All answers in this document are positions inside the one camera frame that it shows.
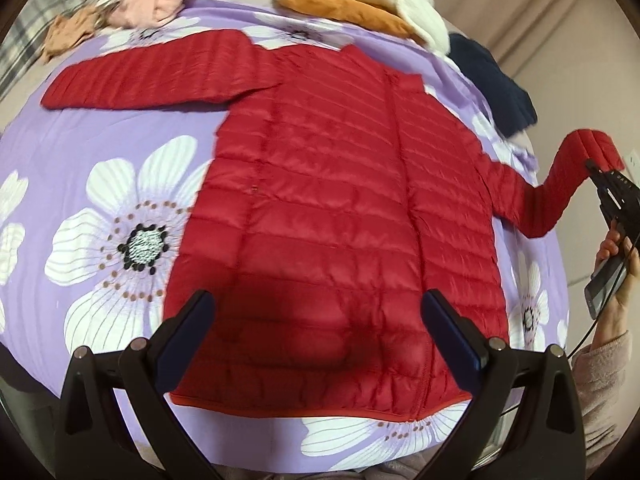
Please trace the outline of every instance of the pile of clothes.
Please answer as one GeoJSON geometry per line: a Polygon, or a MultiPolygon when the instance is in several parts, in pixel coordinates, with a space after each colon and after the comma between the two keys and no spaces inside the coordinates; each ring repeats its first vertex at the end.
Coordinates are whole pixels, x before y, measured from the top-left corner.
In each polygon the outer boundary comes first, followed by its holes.
{"type": "Polygon", "coordinates": [[[92,38],[105,25],[124,28],[157,28],[173,20],[184,0],[97,0],[71,18],[58,16],[49,27],[42,49],[48,62],[92,38]]]}
{"type": "Polygon", "coordinates": [[[274,0],[311,16],[349,22],[397,38],[411,38],[424,48],[449,56],[486,98],[496,129],[512,137],[538,122],[526,91],[502,72],[492,54],[462,34],[447,33],[433,0],[274,0]]]}

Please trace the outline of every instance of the sleeve of sweater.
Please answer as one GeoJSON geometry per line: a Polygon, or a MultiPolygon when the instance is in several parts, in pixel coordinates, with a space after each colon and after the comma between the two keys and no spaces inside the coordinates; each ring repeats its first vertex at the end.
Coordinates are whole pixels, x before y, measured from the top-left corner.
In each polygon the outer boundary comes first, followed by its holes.
{"type": "Polygon", "coordinates": [[[49,109],[103,110],[221,104],[279,83],[272,51],[239,30],[211,30],[68,66],[41,102],[49,109]]]}
{"type": "Polygon", "coordinates": [[[543,237],[553,229],[578,186],[589,176],[584,165],[588,158],[602,171],[624,168],[607,134],[576,130],[562,142],[544,184],[534,187],[513,168],[492,161],[470,131],[462,133],[462,139],[489,192],[494,214],[511,221],[527,238],[543,237]]]}
{"type": "Polygon", "coordinates": [[[587,476],[611,453],[620,439],[611,420],[631,356],[631,334],[593,352],[583,348],[573,359],[574,380],[582,409],[587,450],[587,476]]]}

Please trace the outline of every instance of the wall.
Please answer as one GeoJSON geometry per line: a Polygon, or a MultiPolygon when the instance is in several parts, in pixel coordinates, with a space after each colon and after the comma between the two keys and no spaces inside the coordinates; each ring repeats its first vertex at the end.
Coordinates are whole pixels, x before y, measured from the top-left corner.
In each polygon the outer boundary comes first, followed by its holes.
{"type": "MultiPolygon", "coordinates": [[[[615,0],[579,0],[558,29],[516,76],[529,91],[540,122],[530,131],[541,175],[562,138],[576,128],[609,133],[621,153],[640,148],[640,40],[615,0]]],[[[568,348],[591,325],[583,279],[606,232],[592,184],[585,183],[558,225],[572,302],[568,348]]],[[[640,291],[631,330],[640,337],[640,291]]],[[[640,351],[633,356],[615,414],[628,426],[640,405],[640,351]]]]}

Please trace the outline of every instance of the navy blue clothing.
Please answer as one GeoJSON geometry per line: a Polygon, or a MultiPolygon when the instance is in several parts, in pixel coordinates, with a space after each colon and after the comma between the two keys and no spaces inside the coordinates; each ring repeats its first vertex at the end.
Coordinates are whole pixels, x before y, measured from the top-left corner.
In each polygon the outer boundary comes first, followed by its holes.
{"type": "Polygon", "coordinates": [[[453,33],[449,38],[449,57],[482,92],[494,115],[495,126],[503,136],[511,137],[538,122],[529,94],[500,70],[484,46],[461,34],[453,33]]]}

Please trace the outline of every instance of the electrical outlet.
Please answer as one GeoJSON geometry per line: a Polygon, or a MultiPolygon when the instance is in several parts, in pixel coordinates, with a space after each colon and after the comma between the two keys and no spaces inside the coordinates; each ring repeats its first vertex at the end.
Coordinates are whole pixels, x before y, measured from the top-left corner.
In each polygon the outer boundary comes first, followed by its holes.
{"type": "Polygon", "coordinates": [[[640,186],[640,156],[636,150],[632,150],[624,157],[626,170],[629,172],[631,180],[640,186]]]}

